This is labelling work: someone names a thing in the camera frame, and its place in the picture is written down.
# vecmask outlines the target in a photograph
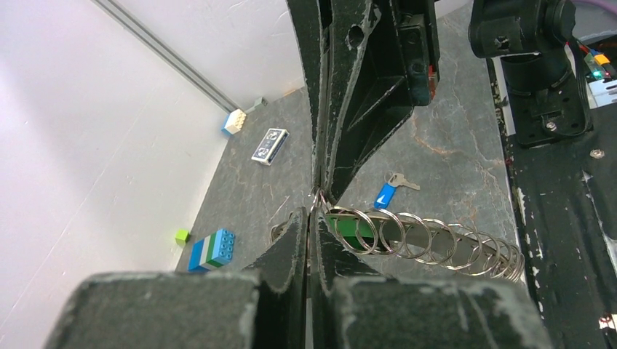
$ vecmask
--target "blue key cap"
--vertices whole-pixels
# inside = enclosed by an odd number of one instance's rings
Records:
[[[390,200],[392,200],[392,196],[397,192],[397,188],[389,185],[388,183],[384,184],[375,199],[375,208],[376,209],[387,209],[390,204]]]

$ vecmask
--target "key with blue tag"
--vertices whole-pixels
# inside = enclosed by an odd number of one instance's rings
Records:
[[[383,184],[381,191],[377,195],[375,199],[375,208],[376,209],[387,209],[390,201],[394,197],[394,194],[397,192],[397,188],[400,186],[405,186],[408,188],[412,188],[413,190],[420,190],[420,186],[411,183],[405,179],[405,176],[401,173],[392,173],[389,180]]]

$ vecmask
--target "hole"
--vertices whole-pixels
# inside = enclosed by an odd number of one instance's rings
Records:
[[[359,26],[353,25],[351,29],[349,29],[349,32],[347,33],[347,43],[349,46],[357,48],[364,39],[365,34]]]
[[[424,72],[424,65],[422,63],[413,63],[413,65],[411,66],[411,70],[414,73],[423,73]]]
[[[505,36],[497,36],[495,38],[495,46],[500,50],[510,49],[510,40]]]

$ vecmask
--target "black cable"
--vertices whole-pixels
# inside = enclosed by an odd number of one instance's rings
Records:
[[[551,131],[549,129],[546,130],[551,136],[558,139],[578,137],[589,131],[589,128],[592,126],[591,107],[589,107],[589,99],[587,99],[587,80],[585,78],[585,54],[583,53],[580,45],[585,46],[580,40],[574,37],[568,42],[568,46],[570,47],[572,55],[574,56],[574,68],[576,70],[576,82],[578,84],[578,98],[581,100],[581,104],[583,106],[583,116],[585,118],[585,124],[581,131],[570,134],[558,132],[559,129],[555,131]]]

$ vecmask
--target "bolt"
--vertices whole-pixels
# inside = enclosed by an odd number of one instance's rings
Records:
[[[604,151],[601,151],[600,149],[595,149],[591,153],[589,153],[589,155],[594,159],[601,159],[604,157]]]

